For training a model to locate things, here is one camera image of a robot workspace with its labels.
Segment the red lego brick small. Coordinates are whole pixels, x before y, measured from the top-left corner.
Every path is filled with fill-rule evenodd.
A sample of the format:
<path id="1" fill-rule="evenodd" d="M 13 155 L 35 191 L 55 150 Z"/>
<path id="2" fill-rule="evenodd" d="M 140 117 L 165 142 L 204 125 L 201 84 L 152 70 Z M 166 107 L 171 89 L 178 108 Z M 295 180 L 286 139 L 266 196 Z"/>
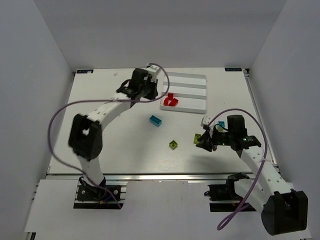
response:
<path id="1" fill-rule="evenodd" d="M 173 93 L 168 93 L 167 95 L 169 100 L 172 100 L 174 98 L 174 94 Z"/>

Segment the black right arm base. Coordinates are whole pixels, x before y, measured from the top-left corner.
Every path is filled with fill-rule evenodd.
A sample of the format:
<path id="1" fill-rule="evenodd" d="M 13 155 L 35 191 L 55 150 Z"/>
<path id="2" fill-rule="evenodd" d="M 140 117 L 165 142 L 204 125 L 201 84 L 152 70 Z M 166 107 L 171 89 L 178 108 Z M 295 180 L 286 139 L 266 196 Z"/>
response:
<path id="1" fill-rule="evenodd" d="M 249 179 L 244 173 L 229 175 L 223 184 L 211 184 L 209 190 L 203 195 L 209 197 L 211 201 L 242 200 L 243 198 L 235 192 L 235 182 L 243 179 Z"/>

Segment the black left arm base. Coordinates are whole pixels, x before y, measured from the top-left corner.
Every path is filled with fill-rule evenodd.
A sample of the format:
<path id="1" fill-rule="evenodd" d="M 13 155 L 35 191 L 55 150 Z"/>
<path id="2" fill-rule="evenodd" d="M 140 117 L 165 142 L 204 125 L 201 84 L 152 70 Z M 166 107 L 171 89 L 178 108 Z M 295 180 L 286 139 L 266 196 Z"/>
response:
<path id="1" fill-rule="evenodd" d="M 106 185 L 107 188 L 116 198 L 117 201 L 120 200 L 121 195 L 121 185 Z M 107 198 L 112 200 L 112 196 L 104 189 L 92 186 L 87 183 L 83 177 L 78 180 L 77 197 L 78 201 L 89 202 L 89 201 L 105 201 Z"/>

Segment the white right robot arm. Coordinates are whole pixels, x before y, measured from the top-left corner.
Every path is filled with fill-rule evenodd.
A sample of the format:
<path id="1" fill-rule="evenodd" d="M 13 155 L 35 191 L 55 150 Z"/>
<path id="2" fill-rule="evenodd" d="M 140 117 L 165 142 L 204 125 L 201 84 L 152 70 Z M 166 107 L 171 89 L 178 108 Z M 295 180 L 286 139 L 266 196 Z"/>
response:
<path id="1" fill-rule="evenodd" d="M 252 206 L 260 214 L 262 224 L 271 236 L 306 230 L 307 195 L 294 190 L 266 160 L 259 140 L 254 135 L 248 135 L 242 115 L 229 115 L 227 127 L 222 131 L 207 115 L 200 125 L 204 133 L 198 139 L 198 148 L 212 152 L 219 146 L 229 146 L 255 175 L 254 180 L 243 173 L 227 178 L 226 193 L 231 198 L 242 198 L 238 210 Z"/>

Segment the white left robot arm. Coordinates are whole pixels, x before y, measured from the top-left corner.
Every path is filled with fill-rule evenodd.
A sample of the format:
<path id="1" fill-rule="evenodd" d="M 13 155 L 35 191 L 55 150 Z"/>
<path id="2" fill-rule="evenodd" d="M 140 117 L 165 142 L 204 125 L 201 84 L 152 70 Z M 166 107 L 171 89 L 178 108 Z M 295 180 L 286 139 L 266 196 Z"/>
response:
<path id="1" fill-rule="evenodd" d="M 103 148 L 103 131 L 121 113 L 132 108 L 141 98 L 154 100 L 158 96 L 158 74 L 160 68 L 148 65 L 135 68 L 130 79 L 125 80 L 111 102 L 106 102 L 94 111 L 73 118 L 68 145 L 77 156 L 89 185 L 104 187 L 106 179 L 101 171 L 99 155 Z"/>

